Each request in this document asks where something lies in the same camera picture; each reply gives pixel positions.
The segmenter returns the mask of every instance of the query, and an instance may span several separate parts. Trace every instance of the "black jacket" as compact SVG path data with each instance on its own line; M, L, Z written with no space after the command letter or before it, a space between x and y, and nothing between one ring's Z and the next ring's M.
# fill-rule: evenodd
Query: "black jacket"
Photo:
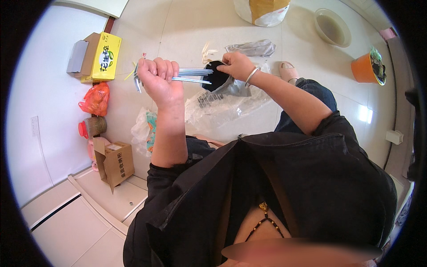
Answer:
M149 196L129 227L124 265L214 266L214 239L231 181L230 218L234 220L228 225L227 235L232 236L227 237L228 243L235 236L230 229L238 228L250 208L246 203L254 195L267 198L287 226L256 158L267 160L276 169L299 237L380 248L386 242L396 212L394 183L368 159L353 127L336 111L321 122L313 136L288 132L251 135L202 160L190 157L187 164L170 169L151 165ZM236 203L244 208L236 208Z

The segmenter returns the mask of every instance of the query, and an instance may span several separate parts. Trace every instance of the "bracelet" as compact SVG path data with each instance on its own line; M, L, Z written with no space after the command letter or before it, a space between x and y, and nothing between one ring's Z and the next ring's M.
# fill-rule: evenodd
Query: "bracelet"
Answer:
M248 79L246 80L245 88L248 88L250 86L249 80L252 78L252 75L254 75L255 71L260 70L260 69L261 69L261 67L257 67L254 69L254 71L252 71L252 73L249 75Z

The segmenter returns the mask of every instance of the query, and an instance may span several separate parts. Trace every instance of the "orange plastic bag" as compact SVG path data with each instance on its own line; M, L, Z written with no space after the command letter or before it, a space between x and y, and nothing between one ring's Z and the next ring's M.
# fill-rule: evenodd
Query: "orange plastic bag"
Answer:
M110 99L110 88L106 82L102 82L89 89L83 99L85 102L79 102L79 107L84 112L105 116Z

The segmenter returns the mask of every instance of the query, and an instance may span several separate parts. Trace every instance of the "yellow box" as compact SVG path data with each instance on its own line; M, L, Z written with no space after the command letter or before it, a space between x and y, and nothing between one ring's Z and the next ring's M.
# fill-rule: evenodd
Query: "yellow box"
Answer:
M102 32L100 35L91 74L82 76L81 83L110 81L116 75L117 56L122 39L106 32Z

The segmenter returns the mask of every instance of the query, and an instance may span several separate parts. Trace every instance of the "red lid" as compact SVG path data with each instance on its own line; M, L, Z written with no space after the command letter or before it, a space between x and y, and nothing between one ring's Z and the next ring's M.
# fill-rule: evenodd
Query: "red lid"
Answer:
M86 139L89 139L88 130L86 129L85 121L79 123L79 134Z

